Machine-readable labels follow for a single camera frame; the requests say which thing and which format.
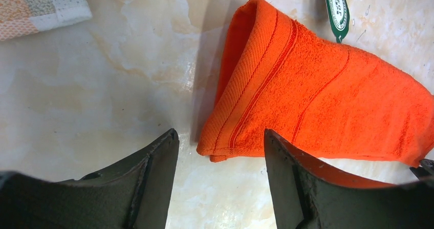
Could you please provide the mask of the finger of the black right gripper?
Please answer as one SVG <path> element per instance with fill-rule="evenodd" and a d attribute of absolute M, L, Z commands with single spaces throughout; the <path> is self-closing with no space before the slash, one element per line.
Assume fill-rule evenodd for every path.
<path fill-rule="evenodd" d="M 417 168 L 410 167 L 410 171 L 419 179 L 424 178 L 433 178 L 434 171 L 433 171 L 433 160 L 430 159 L 422 159 L 420 161 L 420 166 Z"/>

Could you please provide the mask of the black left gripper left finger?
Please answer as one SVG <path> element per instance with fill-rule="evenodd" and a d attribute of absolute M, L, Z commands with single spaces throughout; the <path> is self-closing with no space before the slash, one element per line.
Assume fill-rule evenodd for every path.
<path fill-rule="evenodd" d="M 170 129 L 83 178 L 1 172 L 1 228 L 165 228 L 179 153 Z"/>

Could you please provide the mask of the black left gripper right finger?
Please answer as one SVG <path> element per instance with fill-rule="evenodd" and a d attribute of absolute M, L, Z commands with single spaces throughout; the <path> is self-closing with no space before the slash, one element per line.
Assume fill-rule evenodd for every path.
<path fill-rule="evenodd" d="M 264 131 L 278 228 L 433 228 L 433 178 L 400 185 L 360 177 Z"/>

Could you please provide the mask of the orange towel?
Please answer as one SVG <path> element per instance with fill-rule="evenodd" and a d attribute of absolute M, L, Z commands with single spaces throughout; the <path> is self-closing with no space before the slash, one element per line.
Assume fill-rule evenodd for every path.
<path fill-rule="evenodd" d="M 418 166 L 433 149 L 433 95 L 379 57 L 249 0 L 231 20 L 197 152 L 263 157 L 266 129 L 317 158 Z"/>

